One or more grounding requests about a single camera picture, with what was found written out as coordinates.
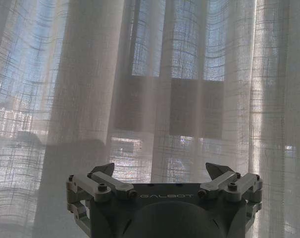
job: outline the bolt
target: bolt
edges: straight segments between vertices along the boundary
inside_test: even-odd
[[[72,182],[74,175],[69,176],[69,182]]]
[[[98,186],[98,190],[100,192],[105,192],[107,190],[107,185],[105,185],[105,183],[100,183]]]
[[[230,191],[237,191],[237,185],[234,182],[231,182],[230,184],[228,184],[228,189]]]
[[[128,197],[130,199],[136,198],[137,195],[138,195],[138,193],[135,190],[130,190],[129,193],[128,193]]]
[[[204,198],[207,195],[207,192],[205,189],[201,189],[198,191],[199,198]]]

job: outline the white curtain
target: white curtain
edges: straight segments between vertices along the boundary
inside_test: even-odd
[[[300,0],[0,0],[0,238],[79,238],[68,175],[264,180],[300,238]]]

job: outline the curtain fold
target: curtain fold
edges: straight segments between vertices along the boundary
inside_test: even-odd
[[[0,238],[85,237],[64,183],[108,162],[259,174],[246,237],[300,238],[300,0],[0,0]]]

